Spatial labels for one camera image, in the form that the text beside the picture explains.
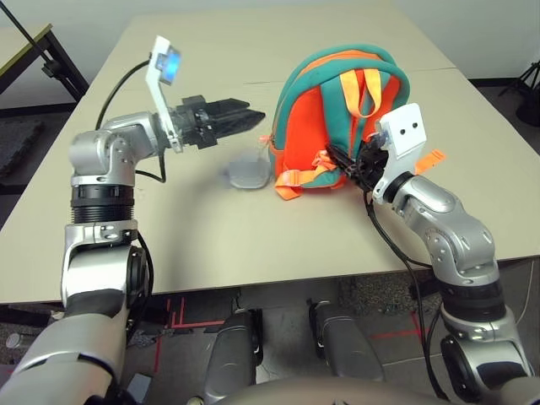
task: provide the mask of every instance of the black cable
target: black cable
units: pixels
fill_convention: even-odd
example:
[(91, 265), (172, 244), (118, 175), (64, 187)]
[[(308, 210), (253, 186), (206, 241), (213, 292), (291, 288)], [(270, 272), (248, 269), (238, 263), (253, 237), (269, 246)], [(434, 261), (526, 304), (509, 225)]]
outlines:
[(431, 323), (429, 324), (429, 332), (428, 332), (428, 338), (425, 343), (425, 359), (426, 359), (426, 368), (428, 370), (428, 377), (429, 381), (431, 382), (431, 386), (433, 387), (433, 390), (435, 391), (435, 394), (438, 398), (444, 399), (445, 401), (450, 401), (448, 399), (448, 396), (444, 392), (444, 390), (439, 385), (439, 382), (437, 381), (437, 377), (435, 376), (435, 372), (433, 371), (433, 366), (431, 364), (431, 338), (433, 337), (435, 327), (437, 326), (437, 321), (440, 317), (440, 307), (437, 308), (437, 311), (435, 312), (435, 315), (433, 315), (433, 319), (431, 320)]
[(37, 42), (35, 42), (34, 38), (28, 33), (28, 31), (23, 27), (23, 25), (15, 18), (15, 16), (9, 11), (9, 8), (6, 7), (6, 5), (3, 2), (0, 2), (0, 9), (6, 14), (6, 16), (11, 20), (13, 25), (17, 27), (19, 32), (23, 35), (24, 38), (38, 51), (40, 56), (43, 58), (45, 62), (51, 62), (51, 59), (47, 56), (45, 51), (39, 46)]
[[(373, 187), (368, 183), (368, 181), (364, 178), (363, 174), (362, 174), (362, 171), (360, 170), (360, 167), (362, 165), (362, 158), (361, 158), (361, 150), (362, 150), (362, 146), (364, 145), (364, 141), (363, 140), (360, 140), (360, 145), (358, 147), (358, 152), (356, 153), (356, 163), (355, 163), (355, 167), (356, 167), (356, 174), (360, 180), (360, 183), (361, 185), (364, 187), (364, 190), (369, 190), (369, 191), (373, 191)], [(367, 197), (366, 197), (366, 192), (364, 192), (364, 205), (366, 207), (366, 209), (368, 209), (368, 203), (367, 203)], [(375, 210), (373, 209), (372, 210), (372, 216), (370, 216), (371, 218), (371, 222), (373, 222), (373, 225), (377, 228), (377, 230), (383, 230), (382, 229), (382, 226), (381, 224), (379, 224), (379, 221), (377, 220), (377, 217), (375, 216)], [(429, 268), (429, 269), (433, 269), (433, 266), (431, 266), (430, 264), (428, 263), (424, 263), (424, 262), (419, 262), (418, 260), (414, 260), (412, 259), (411, 257), (407, 256), (400, 248), (398, 245), (396, 245), (392, 239), (390, 239), (390, 237), (388, 235), (386, 235), (386, 238), (385, 238), (385, 241), (386, 243), (391, 247), (392, 251), (394, 253), (396, 253), (396, 255), (398, 256), (401, 256), (401, 257), (404, 257), (408, 262), (411, 262), (412, 264), (416, 264), (417, 266), (420, 266), (420, 267), (426, 267), (426, 268)]]
[(148, 173), (147, 171), (144, 171), (144, 170), (135, 170), (135, 173), (141, 176), (149, 177), (153, 180), (159, 181), (160, 183), (165, 183), (167, 181), (167, 173), (165, 171), (165, 151), (159, 154), (158, 159), (159, 159), (159, 171), (161, 173), (161, 177), (158, 177), (152, 173)]
[(421, 267), (426, 267), (426, 268), (433, 268), (430, 264), (427, 264), (427, 263), (422, 263), (422, 262), (419, 262), (417, 260), (413, 260), (412, 258), (410, 258), (409, 256), (407, 256), (400, 248), (398, 245), (396, 245), (394, 243), (394, 241), (390, 238), (390, 236), (388, 236), (388, 234), (383, 230), (381, 224), (379, 223), (379, 220), (377, 219), (376, 215), (375, 215), (375, 209), (373, 208), (373, 202), (369, 203), (367, 201), (367, 196), (366, 196), (366, 192), (364, 192), (364, 205), (365, 205), (365, 209), (368, 211), (368, 216), (370, 217), (371, 219), (371, 222), (373, 223), (373, 225), (375, 226), (375, 228), (377, 229), (377, 231), (379, 231), (379, 234), (381, 234), (382, 238), (385, 240), (385, 242), (390, 246), (391, 250), (396, 254), (396, 256), (400, 257), (400, 258), (403, 258), (404, 260), (406, 260), (407, 262), (411, 262), (412, 264), (416, 264), (418, 266), (421, 266)]
[(95, 130), (97, 131), (98, 129), (101, 128), (101, 123), (103, 122), (103, 117), (105, 116), (105, 113), (107, 111), (107, 108), (109, 108), (109, 104), (111, 103), (112, 99), (114, 98), (114, 96), (116, 95), (116, 93), (118, 93), (118, 90), (120, 89), (120, 87), (137, 71), (137, 70), (140, 70), (142, 68), (144, 68), (145, 66), (148, 66), (148, 64), (150, 63), (150, 60), (147, 60), (147, 61), (144, 61), (144, 62), (140, 62), (138, 65), (132, 67), (126, 74), (124, 74), (124, 76), (120, 79), (120, 81), (116, 84), (116, 86), (114, 87), (114, 89), (111, 91), (111, 93), (109, 94), (109, 97), (107, 97), (107, 100), (105, 100), (105, 103), (103, 104), (103, 106), (101, 107), (101, 111), (100, 111), (100, 115), (98, 116), (98, 121), (95, 123)]
[(143, 235), (141, 232), (138, 232), (138, 242), (141, 244), (141, 247), (144, 250), (144, 253), (146, 254), (146, 263), (148, 268), (148, 291), (146, 296), (144, 297), (143, 304), (141, 305), (141, 308), (133, 320), (133, 324), (130, 326), (129, 330), (127, 331), (127, 340), (126, 342), (129, 343), (131, 338), (133, 337), (133, 334), (135, 331), (137, 331), (138, 326), (141, 323), (141, 320), (143, 319), (144, 312), (146, 311), (146, 308), (149, 305), (150, 296), (152, 295), (152, 290), (154, 289), (154, 262), (152, 262), (152, 257), (150, 256), (150, 249), (148, 245), (146, 244), (146, 241), (143, 238)]
[[(109, 108), (109, 105), (112, 102), (112, 99), (114, 99), (116, 93), (118, 93), (118, 90), (120, 87), (138, 70), (144, 68), (145, 66), (148, 66), (150, 60), (140, 62), (138, 65), (132, 67), (124, 76), (120, 79), (120, 81), (116, 84), (114, 89), (111, 91), (109, 96), (107, 97), (107, 100), (105, 100), (105, 103), (101, 107), (100, 115), (98, 116), (98, 121), (95, 123), (95, 130), (101, 128), (101, 124), (103, 123), (103, 118), (105, 116), (105, 113), (107, 112), (107, 109)], [(153, 173), (148, 173), (144, 170), (135, 170), (135, 173), (141, 176), (149, 177), (153, 180), (159, 181), (160, 183), (165, 183), (167, 181), (167, 175), (165, 172), (165, 151), (162, 151), (159, 153), (159, 171), (161, 173), (161, 177), (158, 177), (157, 175)]]
[(429, 349), (428, 349), (428, 344), (427, 344), (428, 338), (425, 335), (424, 308), (423, 308), (422, 298), (420, 295), (419, 281), (416, 278), (416, 275), (414, 274), (413, 268), (409, 264), (408, 256), (405, 253), (403, 253), (402, 250), (399, 249), (399, 247), (397, 247), (397, 245), (392, 241), (390, 236), (385, 232), (385, 230), (382, 228), (381, 224), (379, 223), (375, 215), (375, 208), (373, 207), (373, 200), (368, 202), (367, 192), (364, 192), (363, 198), (364, 198), (365, 209), (367, 211), (368, 217), (371, 220), (371, 223), (375, 226), (375, 229), (377, 230), (381, 238), (390, 246), (391, 250), (403, 262), (403, 264), (408, 270), (409, 275), (411, 276), (411, 279), (413, 280), (414, 289), (416, 290), (416, 296), (418, 297), (417, 304), (418, 304), (418, 323), (420, 324), (420, 342), (422, 345), (422, 352), (424, 353), (424, 360), (425, 360), (426, 369), (428, 371), (429, 382), (431, 383), (431, 386), (433, 387), (435, 395), (440, 399), (444, 399), (448, 401), (448, 396), (440, 388), (440, 384), (437, 381), (437, 378), (433, 371), (431, 358), (429, 357)]

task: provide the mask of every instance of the backpack handle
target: backpack handle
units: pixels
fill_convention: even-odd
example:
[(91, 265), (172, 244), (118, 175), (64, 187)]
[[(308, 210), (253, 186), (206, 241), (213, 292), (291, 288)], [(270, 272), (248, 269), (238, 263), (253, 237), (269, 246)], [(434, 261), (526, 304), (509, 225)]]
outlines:
[(379, 70), (363, 69), (363, 72), (365, 87), (373, 100), (373, 110), (367, 116), (364, 116), (360, 112), (360, 86), (356, 72), (349, 70), (339, 75), (347, 110), (356, 118), (369, 118), (373, 116), (381, 108), (382, 102), (381, 75), (379, 74)]

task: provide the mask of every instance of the blue light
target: blue light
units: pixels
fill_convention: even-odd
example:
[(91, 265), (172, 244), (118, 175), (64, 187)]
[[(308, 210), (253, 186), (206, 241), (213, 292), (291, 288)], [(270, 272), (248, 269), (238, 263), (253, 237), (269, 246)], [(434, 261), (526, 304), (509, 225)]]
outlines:
[(180, 67), (180, 54), (172, 52), (165, 59), (165, 66), (162, 70), (161, 77), (163, 80), (172, 83), (175, 79), (178, 68)]

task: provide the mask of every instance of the floor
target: floor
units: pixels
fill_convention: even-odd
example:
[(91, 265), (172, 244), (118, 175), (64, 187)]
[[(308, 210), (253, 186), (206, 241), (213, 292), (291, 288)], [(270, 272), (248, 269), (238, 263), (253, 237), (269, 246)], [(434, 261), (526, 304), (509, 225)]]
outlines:
[[(0, 118), (0, 122), (36, 121), (45, 123), (44, 130), (35, 140), (34, 145), (29, 148), (12, 173), (0, 177), (0, 184), (5, 186), (28, 184), (70, 115), (71, 112), (55, 112), (33, 116)], [(20, 195), (16, 194), (9, 196), (0, 195), (0, 229), (8, 219), (19, 197)]]
[[(540, 154), (540, 130), (520, 122), (514, 111), (520, 102), (517, 94), (506, 94), (497, 97), (500, 88), (481, 88), (479, 91), (489, 100), (507, 120), (514, 125), (521, 136)], [(47, 116), (28, 117), (41, 119), (46, 123), (46, 133), (36, 142), (30, 153), (24, 158), (17, 170), (7, 178), (0, 179), (3, 184), (21, 184), (27, 182), (50, 148), (68, 113), (50, 114)], [(18, 196), (0, 196), (0, 227), (13, 209)], [(536, 370), (539, 366), (540, 332), (538, 325), (538, 289), (540, 279), (536, 262), (535, 270), (531, 270), (532, 262), (521, 261), (507, 263), (501, 267), (501, 279), (505, 289), (507, 304), (516, 313), (521, 314), (524, 308), (527, 288), (531, 285), (527, 310), (519, 324), (521, 338), (529, 359)], [(245, 308), (262, 308), (265, 329), (264, 361), (257, 369), (257, 382), (287, 378), (298, 375), (329, 375), (330, 371), (324, 362), (314, 354), (311, 332), (307, 321), (307, 300), (332, 300), (347, 303), (359, 314), (359, 321), (366, 336), (370, 337), (375, 351), (380, 357), (386, 372), (387, 381), (405, 386), (409, 389), (431, 394), (421, 359), (418, 328), (411, 314), (411, 305), (395, 307), (388, 296), (401, 300), (404, 296), (402, 276), (386, 275), (386, 278), (331, 278), (308, 280), (295, 283), (276, 283), (269, 285), (244, 287), (231, 293), (238, 297), (235, 305)], [(347, 283), (361, 285), (361, 290), (368, 292), (373, 299), (367, 307), (355, 308), (355, 301), (343, 298)], [(212, 306), (215, 298), (209, 299), (201, 293), (197, 301), (197, 293), (190, 295), (189, 302), (204, 301), (207, 308)], [(426, 319), (433, 315), (433, 306), (427, 305)], [(0, 324), (0, 339), (10, 332), (24, 332), (22, 327)], [(456, 400), (450, 388), (446, 370), (439, 354), (438, 342), (445, 336), (441, 323), (435, 330), (433, 344), (433, 365), (440, 383), (453, 402)], [(179, 328), (169, 331), (159, 339), (159, 344), (149, 342), (146, 347), (131, 346), (127, 350), (122, 383), (127, 384), (135, 373), (153, 377), (146, 404), (182, 404), (193, 396), (200, 394), (204, 373), (211, 353), (215, 333), (204, 333), (202, 328)], [(0, 364), (15, 362), (22, 356), (22, 351), (7, 350), (0, 346)]]
[[(501, 280), (506, 303), (519, 317), (525, 306), (529, 280), (531, 290), (525, 315), (518, 326), (531, 364), (539, 366), (539, 323), (537, 259), (501, 266)], [(276, 283), (240, 289), (239, 304), (245, 308), (261, 308), (264, 325), (264, 360), (257, 368), (256, 381), (277, 380), (298, 376), (331, 375), (326, 363), (318, 359), (313, 348), (309, 327), (307, 300), (338, 300), (339, 283), (343, 279), (309, 280), (295, 283)], [(433, 311), (426, 312), (426, 322)], [(386, 373), (386, 381), (416, 392), (432, 394), (421, 357), (418, 329), (411, 312), (396, 315), (380, 311), (359, 316), (364, 334), (369, 337)], [(439, 341), (446, 330), (439, 322), (434, 333), (432, 354), (435, 374), (453, 403), (454, 395), (440, 357)], [(130, 347), (127, 350), (122, 383), (127, 385), (135, 373), (153, 377), (146, 404), (186, 403), (201, 395), (206, 366), (212, 351), (215, 333), (193, 329), (182, 334), (164, 335), (160, 347)]]

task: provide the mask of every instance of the orange strap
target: orange strap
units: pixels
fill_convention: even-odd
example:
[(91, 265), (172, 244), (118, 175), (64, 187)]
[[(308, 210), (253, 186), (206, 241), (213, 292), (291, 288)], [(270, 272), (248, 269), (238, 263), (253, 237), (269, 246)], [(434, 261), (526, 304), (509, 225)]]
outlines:
[(444, 159), (446, 159), (445, 154), (438, 149), (433, 149), (429, 154), (425, 155), (422, 159), (416, 162), (416, 165), (414, 165), (414, 174), (421, 175), (425, 171), (438, 165)]
[(352, 116), (355, 116), (356, 118), (368, 118), (381, 108), (381, 75), (377, 69), (364, 69), (365, 87), (367, 88), (371, 99), (373, 99), (373, 110), (367, 116), (362, 115), (360, 112), (360, 87), (356, 72), (354, 70), (349, 70), (348, 72), (341, 73), (339, 79), (341, 81), (341, 87), (343, 88), (347, 110)]
[(279, 175), (274, 187), (283, 200), (292, 200), (299, 197), (300, 189), (298, 187), (311, 183), (320, 174), (334, 170), (337, 167), (328, 157), (326, 150), (317, 152), (312, 165), (315, 167), (314, 170), (286, 170)]

